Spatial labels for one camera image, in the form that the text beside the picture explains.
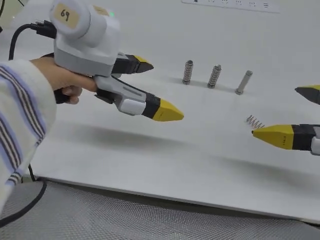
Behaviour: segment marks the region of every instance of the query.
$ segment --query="white table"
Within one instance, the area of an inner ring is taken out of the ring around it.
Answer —
[[[14,27],[48,18],[49,4],[35,2]],[[58,107],[57,121],[32,161],[35,174],[320,223],[320,158],[272,147],[253,138],[245,123],[251,114],[266,125],[319,123],[320,106],[294,88],[319,84],[320,3],[286,6],[281,0],[281,14],[270,14],[179,0],[108,2],[121,21],[121,50],[155,66],[121,79],[174,103],[185,118],[163,123],[127,116],[85,92],[77,106]],[[16,56],[34,58],[52,48],[51,40],[26,32]],[[185,86],[181,77],[189,59],[194,70]],[[216,89],[208,89],[215,64],[222,65],[222,74]],[[234,89],[246,70],[254,74],[238,96]]]

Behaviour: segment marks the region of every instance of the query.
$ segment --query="coiled spring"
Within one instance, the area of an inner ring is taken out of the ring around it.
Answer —
[[[212,73],[211,73],[211,76],[210,76],[210,79],[209,79],[209,82],[207,85],[208,88],[214,89],[216,87],[216,83],[218,81],[220,73],[221,73],[221,65],[220,64],[215,65],[213,67],[213,70],[212,70]]]
[[[246,122],[251,125],[254,129],[260,129],[263,128],[265,125],[260,122],[255,116],[250,115],[247,119]]]
[[[184,67],[183,79],[182,79],[183,84],[188,85],[190,83],[193,68],[194,68],[194,62],[192,60],[186,61],[185,67]]]

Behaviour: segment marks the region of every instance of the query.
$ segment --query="gray fabric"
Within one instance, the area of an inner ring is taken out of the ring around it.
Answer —
[[[27,205],[41,187],[41,182],[19,184],[1,218]],[[319,240],[320,230],[294,220],[181,210],[161,202],[150,204],[147,198],[127,200],[48,182],[38,204],[1,228],[0,239]]]

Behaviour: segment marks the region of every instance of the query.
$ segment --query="sleeve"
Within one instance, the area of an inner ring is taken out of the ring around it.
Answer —
[[[54,92],[27,60],[0,62],[0,213],[56,117]]]

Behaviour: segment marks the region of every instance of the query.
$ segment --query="hand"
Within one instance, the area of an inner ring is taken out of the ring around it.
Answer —
[[[77,104],[82,89],[90,92],[97,91],[97,85],[90,77],[73,73],[65,68],[57,66],[52,57],[41,57],[31,60],[45,78],[52,90],[62,89],[62,93],[70,96],[69,104]]]

